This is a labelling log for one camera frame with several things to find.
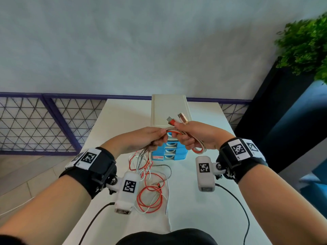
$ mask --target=black planter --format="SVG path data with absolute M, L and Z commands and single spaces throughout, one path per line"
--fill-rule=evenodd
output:
M 275 66 L 262 83 L 235 134 L 253 140 L 269 166 L 279 173 L 326 138 L 327 103 L 320 103 L 318 95 L 314 96 L 313 104 L 308 104 L 311 97 L 308 102 L 303 101 L 304 92 L 314 81 L 313 74 L 296 76 L 288 68 L 277 69 Z M 325 100 L 327 91 L 322 95 L 321 100 Z M 305 106 L 305 112 L 298 100 Z

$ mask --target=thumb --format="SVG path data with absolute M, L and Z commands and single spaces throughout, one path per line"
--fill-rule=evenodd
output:
M 174 127 L 176 127 L 177 129 L 179 129 L 179 130 L 181 130 L 183 132 L 189 132 L 190 131 L 190 126 L 185 125 L 183 123 L 175 122 Z
M 165 128 L 159 129 L 156 132 L 151 133 L 151 139 L 152 140 L 157 140 L 157 139 L 161 138 L 165 134 L 166 134 L 166 129 Z

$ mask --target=plastic drawer organizer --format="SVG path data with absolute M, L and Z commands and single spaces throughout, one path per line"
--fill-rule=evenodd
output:
M 189 121 L 192 120 L 185 95 L 152 95 L 151 126 L 168 128 L 170 125 L 167 122 L 167 118 L 170 116 L 175 120 L 179 120 L 177 115 L 181 112 Z M 177 161 L 184 160 L 187 152 L 188 150 L 185 146 L 173 138 L 169 132 L 168 142 L 158 147 L 151 155 L 152 160 Z

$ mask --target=person's right hand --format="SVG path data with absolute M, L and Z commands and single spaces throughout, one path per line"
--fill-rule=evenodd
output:
M 194 147 L 201 148 L 199 142 L 193 137 L 203 141 L 206 148 L 211 150 L 219 150 L 223 143 L 235 137 L 228 131 L 197 121 L 190 121 L 187 125 L 175 122 L 174 126 L 190 135 L 172 133 L 172 136 L 177 138 L 188 150 Z

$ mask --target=person's left arm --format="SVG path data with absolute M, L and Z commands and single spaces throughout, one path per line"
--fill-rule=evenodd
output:
M 120 154 L 145 146 L 156 150 L 167 139 L 165 129 L 145 127 L 116 136 L 101 147 L 116 159 Z M 64 175 L 0 227 L 0 241 L 4 239 L 2 235 L 10 235 L 27 245 L 61 245 L 90 202 L 86 189 L 74 178 Z

